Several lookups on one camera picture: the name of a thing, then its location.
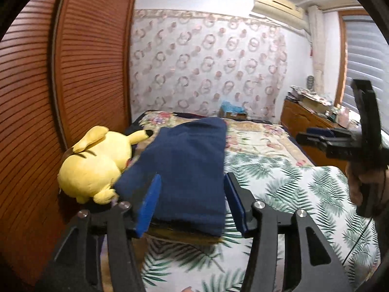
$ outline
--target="yellow stuffed toy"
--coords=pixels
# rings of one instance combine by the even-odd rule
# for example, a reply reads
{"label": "yellow stuffed toy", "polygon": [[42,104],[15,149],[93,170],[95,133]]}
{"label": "yellow stuffed toy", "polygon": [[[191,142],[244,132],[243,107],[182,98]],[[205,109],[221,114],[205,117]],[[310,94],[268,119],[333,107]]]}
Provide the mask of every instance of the yellow stuffed toy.
{"label": "yellow stuffed toy", "polygon": [[152,134],[149,129],[126,136],[103,126],[91,128],[65,153],[58,173],[60,188],[80,204],[88,202],[89,198],[97,204],[108,204],[116,196],[111,187],[131,158],[131,145]]}

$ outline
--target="blue plastic bag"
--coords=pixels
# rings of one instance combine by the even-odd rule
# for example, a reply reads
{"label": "blue plastic bag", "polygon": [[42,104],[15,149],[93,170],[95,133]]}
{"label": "blue plastic bag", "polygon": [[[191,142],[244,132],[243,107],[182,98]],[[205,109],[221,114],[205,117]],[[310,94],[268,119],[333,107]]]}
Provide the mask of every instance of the blue plastic bag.
{"label": "blue plastic bag", "polygon": [[224,113],[243,113],[246,114],[246,110],[243,107],[238,107],[236,105],[232,105],[228,101],[223,101],[221,103],[221,109],[223,110]]}

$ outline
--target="window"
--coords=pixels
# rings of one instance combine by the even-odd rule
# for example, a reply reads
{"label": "window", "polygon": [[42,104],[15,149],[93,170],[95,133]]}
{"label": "window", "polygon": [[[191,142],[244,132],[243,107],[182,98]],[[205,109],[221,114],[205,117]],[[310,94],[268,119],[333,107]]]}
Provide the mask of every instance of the window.
{"label": "window", "polygon": [[339,12],[341,63],[335,104],[357,112],[352,79],[371,81],[377,96],[381,126],[389,133],[389,46],[365,11]]}

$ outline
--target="patterned curtain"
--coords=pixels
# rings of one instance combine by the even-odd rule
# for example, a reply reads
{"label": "patterned curtain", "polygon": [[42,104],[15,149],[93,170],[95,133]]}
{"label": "patterned curtain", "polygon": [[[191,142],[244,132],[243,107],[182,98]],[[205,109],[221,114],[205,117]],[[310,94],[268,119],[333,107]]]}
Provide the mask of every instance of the patterned curtain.
{"label": "patterned curtain", "polygon": [[149,109],[214,116],[226,100],[271,121],[287,68],[276,24],[193,11],[137,10],[130,60],[133,118]]}

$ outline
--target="plush tail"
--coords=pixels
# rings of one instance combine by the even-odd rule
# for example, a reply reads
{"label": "plush tail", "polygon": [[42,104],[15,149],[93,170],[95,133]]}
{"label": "plush tail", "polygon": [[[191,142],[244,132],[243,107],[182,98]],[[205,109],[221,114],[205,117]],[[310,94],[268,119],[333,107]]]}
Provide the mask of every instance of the plush tail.
{"label": "plush tail", "polygon": [[116,196],[114,189],[105,189],[95,194],[93,200],[97,204],[108,204]]}
{"label": "plush tail", "polygon": [[130,145],[135,145],[145,139],[148,139],[153,135],[153,131],[151,129],[146,129],[142,131],[136,131],[135,133],[132,133],[131,135],[128,135],[128,141],[130,142]]}
{"label": "plush tail", "polygon": [[102,139],[106,133],[108,133],[109,129],[104,126],[94,126],[89,131],[86,132],[84,137],[80,139],[78,143],[73,146],[74,153],[80,153],[84,151],[88,145],[97,142],[99,139]]}

